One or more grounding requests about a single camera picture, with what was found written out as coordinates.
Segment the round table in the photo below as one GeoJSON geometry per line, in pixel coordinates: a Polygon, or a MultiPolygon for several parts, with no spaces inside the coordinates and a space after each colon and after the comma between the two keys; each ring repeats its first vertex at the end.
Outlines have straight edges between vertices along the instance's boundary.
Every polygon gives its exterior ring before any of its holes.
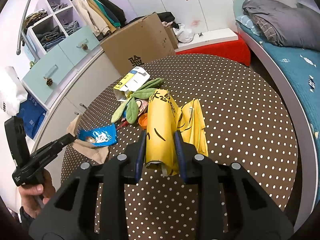
{"type": "MultiPolygon", "coordinates": [[[[151,78],[165,79],[162,88],[171,93],[179,106],[193,98],[200,100],[209,157],[225,165],[241,163],[283,210],[293,187],[298,149],[290,117],[268,83],[237,62],[210,55],[176,55],[143,67],[151,78]]],[[[90,104],[80,129],[110,124],[119,106],[112,90],[116,83],[90,104]]],[[[140,132],[137,124],[119,130],[118,143],[110,147],[110,158],[136,142],[140,132]]],[[[68,146],[61,182],[82,162],[96,165],[68,146]]],[[[101,187],[95,232],[100,229],[100,199],[101,187]]],[[[144,168],[138,185],[125,186],[125,199],[130,239],[195,238],[197,186],[184,185],[178,175],[163,177],[160,170],[144,168]]],[[[223,210],[221,216],[227,230],[227,213],[223,210]]]]}

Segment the teal bedsheet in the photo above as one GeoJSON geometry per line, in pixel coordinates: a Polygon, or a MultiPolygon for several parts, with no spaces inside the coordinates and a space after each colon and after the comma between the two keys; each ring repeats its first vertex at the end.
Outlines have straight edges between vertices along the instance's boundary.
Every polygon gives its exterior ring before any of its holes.
{"type": "MultiPolygon", "coordinates": [[[[296,93],[310,123],[320,165],[320,52],[296,47],[278,47],[265,37],[256,36],[250,29],[240,26],[279,66],[296,93]]],[[[320,174],[316,203],[320,199],[320,174]]]]}

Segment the red cushion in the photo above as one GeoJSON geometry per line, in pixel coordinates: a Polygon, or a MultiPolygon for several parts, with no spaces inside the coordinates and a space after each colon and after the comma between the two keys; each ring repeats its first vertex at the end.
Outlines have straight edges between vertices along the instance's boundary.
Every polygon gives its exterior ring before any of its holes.
{"type": "Polygon", "coordinates": [[[177,52],[177,54],[209,54],[228,58],[249,66],[251,61],[250,50],[245,41],[241,38],[240,34],[236,34],[239,37],[237,41],[226,41],[200,46],[193,49],[186,49],[177,52]]]}

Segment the yellow banana plush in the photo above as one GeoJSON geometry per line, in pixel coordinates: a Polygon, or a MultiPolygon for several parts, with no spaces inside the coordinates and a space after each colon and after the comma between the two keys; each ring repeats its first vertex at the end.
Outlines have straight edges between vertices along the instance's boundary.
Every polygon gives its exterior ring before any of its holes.
{"type": "Polygon", "coordinates": [[[208,156],[200,102],[194,99],[178,107],[167,90],[156,90],[149,98],[145,166],[161,168],[164,176],[179,173],[173,134],[180,130],[184,142],[208,156]]]}

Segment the yellow and white box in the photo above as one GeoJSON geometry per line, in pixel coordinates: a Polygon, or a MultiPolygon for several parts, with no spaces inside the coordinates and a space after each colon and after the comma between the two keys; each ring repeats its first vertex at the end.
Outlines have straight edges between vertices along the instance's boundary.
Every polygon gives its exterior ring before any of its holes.
{"type": "Polygon", "coordinates": [[[132,92],[137,91],[148,79],[150,75],[142,67],[135,67],[118,84],[113,87],[116,99],[125,101],[132,92]]]}

